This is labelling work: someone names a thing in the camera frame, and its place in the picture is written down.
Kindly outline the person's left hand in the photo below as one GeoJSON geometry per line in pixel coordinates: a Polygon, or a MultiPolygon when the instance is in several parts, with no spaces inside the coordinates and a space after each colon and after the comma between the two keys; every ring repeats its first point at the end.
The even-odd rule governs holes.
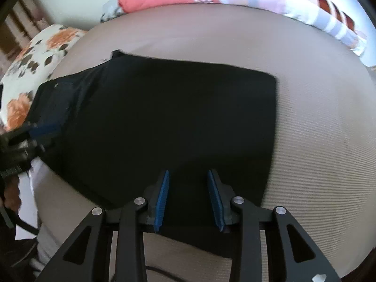
{"type": "Polygon", "coordinates": [[[1,207],[10,209],[14,213],[19,213],[22,201],[20,199],[19,177],[12,176],[5,181],[3,197],[1,197],[1,207]]]}

